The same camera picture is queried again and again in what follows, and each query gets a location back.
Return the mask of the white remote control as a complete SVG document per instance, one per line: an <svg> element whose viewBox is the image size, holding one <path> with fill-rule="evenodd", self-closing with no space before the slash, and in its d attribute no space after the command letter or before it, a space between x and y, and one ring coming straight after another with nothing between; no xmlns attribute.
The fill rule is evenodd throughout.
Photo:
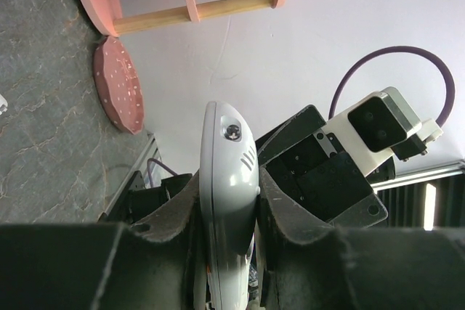
<svg viewBox="0 0 465 310"><path fill-rule="evenodd" d="M259 164L251 129L226 102L206 106L198 174L211 305L245 309L260 193Z"/></svg>

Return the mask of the white battery compartment cover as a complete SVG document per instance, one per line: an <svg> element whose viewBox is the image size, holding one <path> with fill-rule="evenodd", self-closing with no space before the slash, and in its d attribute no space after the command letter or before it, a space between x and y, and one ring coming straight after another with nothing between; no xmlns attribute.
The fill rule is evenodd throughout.
<svg viewBox="0 0 465 310"><path fill-rule="evenodd" d="M0 94L0 115L8 110L8 101Z"/></svg>

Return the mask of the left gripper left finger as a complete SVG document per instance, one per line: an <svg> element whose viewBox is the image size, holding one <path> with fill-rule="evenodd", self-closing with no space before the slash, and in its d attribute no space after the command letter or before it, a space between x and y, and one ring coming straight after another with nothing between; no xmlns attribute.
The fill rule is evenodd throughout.
<svg viewBox="0 0 465 310"><path fill-rule="evenodd" d="M194 176L137 223L4 224L3 309L204 309L206 257Z"/></svg>

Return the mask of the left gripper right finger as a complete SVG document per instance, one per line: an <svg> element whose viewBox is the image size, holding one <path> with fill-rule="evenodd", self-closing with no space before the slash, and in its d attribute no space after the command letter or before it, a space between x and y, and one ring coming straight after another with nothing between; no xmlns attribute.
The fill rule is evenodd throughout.
<svg viewBox="0 0 465 310"><path fill-rule="evenodd" d="M266 309L462 309L464 230L332 227L260 175Z"/></svg>

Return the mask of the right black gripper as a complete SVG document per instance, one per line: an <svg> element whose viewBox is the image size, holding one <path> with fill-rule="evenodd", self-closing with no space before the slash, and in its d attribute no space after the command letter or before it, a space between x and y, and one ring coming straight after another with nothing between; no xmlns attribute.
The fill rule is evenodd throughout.
<svg viewBox="0 0 465 310"><path fill-rule="evenodd" d="M308 105L256 141L259 164L293 201L336 227L372 227L388 211L352 156Z"/></svg>

